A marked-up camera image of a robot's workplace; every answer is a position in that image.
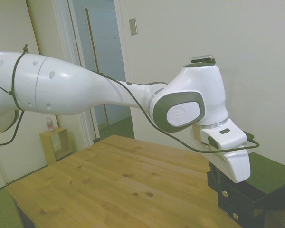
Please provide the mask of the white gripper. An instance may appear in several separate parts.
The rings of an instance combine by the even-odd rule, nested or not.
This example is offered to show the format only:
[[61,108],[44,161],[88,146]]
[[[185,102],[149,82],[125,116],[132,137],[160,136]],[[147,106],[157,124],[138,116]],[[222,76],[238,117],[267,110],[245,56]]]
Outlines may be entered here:
[[245,133],[236,126],[219,126],[202,129],[193,127],[194,138],[199,149],[206,149],[203,156],[209,161],[211,173],[216,173],[217,185],[225,183],[225,175],[234,183],[250,177],[250,161],[243,143],[247,141]]

